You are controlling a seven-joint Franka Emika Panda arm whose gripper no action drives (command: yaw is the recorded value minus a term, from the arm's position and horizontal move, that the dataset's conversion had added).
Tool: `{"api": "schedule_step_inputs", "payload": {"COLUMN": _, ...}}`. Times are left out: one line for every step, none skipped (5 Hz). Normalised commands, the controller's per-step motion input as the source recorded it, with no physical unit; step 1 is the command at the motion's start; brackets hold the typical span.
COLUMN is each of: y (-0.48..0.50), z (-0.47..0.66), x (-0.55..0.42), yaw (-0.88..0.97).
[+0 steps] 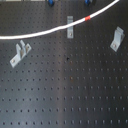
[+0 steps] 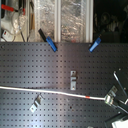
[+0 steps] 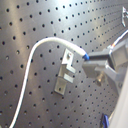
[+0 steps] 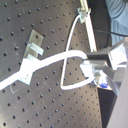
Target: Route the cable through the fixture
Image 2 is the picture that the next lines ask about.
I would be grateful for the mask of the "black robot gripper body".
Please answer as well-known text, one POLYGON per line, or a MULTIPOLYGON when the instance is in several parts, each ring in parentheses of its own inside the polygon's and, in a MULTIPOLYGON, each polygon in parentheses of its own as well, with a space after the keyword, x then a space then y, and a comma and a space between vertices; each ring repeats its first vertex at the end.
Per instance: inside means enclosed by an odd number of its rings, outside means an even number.
POLYGON ((125 102, 128 102, 128 79, 121 70, 115 71, 113 75, 125 95, 125 102))

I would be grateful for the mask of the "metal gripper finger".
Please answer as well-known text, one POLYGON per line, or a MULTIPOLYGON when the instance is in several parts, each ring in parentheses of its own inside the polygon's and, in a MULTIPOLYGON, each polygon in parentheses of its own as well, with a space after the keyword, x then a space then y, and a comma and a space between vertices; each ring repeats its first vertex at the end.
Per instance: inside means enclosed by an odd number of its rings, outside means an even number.
POLYGON ((128 114, 128 106, 125 105, 124 103, 120 102, 119 100, 114 100, 112 102, 112 105, 111 106, 113 106, 115 108, 119 108, 122 111, 124 111, 126 114, 128 114))
POLYGON ((113 86, 107 95, 105 96, 105 103, 106 104, 112 104, 114 101, 114 98, 116 97, 117 88, 113 86))

